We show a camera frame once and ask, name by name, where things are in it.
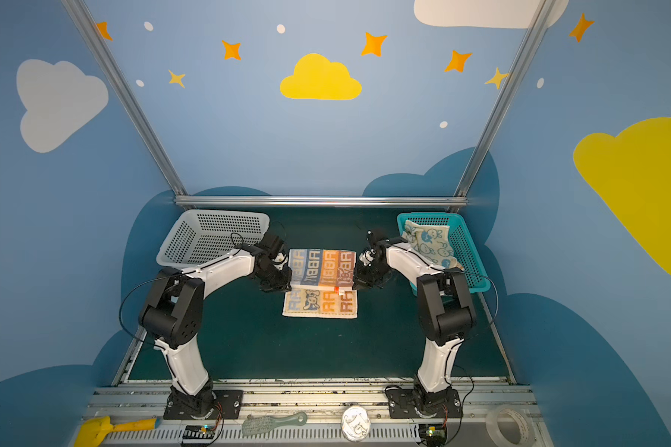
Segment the rabbit letter striped towel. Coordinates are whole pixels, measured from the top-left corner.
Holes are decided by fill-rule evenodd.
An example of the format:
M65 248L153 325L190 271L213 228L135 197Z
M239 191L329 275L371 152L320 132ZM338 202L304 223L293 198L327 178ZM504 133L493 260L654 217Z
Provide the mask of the rabbit letter striped towel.
M355 251L290 249L291 290L285 294L283 316L355 320Z

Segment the white perforated plastic basket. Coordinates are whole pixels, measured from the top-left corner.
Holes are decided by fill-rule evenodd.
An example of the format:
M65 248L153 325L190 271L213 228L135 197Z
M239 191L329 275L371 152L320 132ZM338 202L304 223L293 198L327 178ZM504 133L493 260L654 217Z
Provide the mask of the white perforated plastic basket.
M177 269L199 266L228 253L234 244L256 244L269 226L270 218L259 212L188 210L173 224L156 261Z

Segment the teal perforated plastic basket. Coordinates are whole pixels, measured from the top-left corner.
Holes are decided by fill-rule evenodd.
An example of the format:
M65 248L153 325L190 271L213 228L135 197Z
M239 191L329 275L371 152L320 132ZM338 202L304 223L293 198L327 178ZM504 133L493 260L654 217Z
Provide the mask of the teal perforated plastic basket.
M404 212L397 216L400 236L403 234L404 222L411 220L420 225L448 225L449 242L455 255L464 267L464 273L470 292L479 294L490 290L488 273L475 247L473 238L464 219L456 213L446 212Z

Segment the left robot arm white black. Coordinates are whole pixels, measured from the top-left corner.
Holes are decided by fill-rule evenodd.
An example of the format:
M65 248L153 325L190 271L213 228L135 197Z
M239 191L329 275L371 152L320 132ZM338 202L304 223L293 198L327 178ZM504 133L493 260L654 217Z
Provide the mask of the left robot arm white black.
M197 342L204 300L247 277L258 279L264 292L289 290L291 270L283 248L244 245L200 266L163 268L153 281L139 325L154 338L176 391L195 397L211 383Z

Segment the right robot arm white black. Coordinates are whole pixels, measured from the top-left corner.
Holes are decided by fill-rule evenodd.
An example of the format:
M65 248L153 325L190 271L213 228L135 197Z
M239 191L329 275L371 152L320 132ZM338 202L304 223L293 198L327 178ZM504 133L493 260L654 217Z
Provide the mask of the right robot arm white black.
M455 359L477 324L473 296L460 267L436 266L402 238L380 240L357 258L357 290L372 289L397 272L417 289L419 325L426 338L417 387L435 395L451 385Z

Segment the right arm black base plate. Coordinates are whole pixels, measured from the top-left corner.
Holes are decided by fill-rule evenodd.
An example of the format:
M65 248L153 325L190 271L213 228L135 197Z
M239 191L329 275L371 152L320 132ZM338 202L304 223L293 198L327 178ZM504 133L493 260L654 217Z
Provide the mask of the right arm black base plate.
M392 419L445 419L463 415L460 395L452 387L428 393L419 387L402 389L391 386L384 390L384 394Z

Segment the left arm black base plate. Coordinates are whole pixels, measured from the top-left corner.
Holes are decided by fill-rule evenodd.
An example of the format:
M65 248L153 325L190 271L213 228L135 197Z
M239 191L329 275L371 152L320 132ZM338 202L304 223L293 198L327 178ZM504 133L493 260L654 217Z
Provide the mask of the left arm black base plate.
M196 396L171 388L163 414L165 420L236 420L242 407L242 390L203 389Z

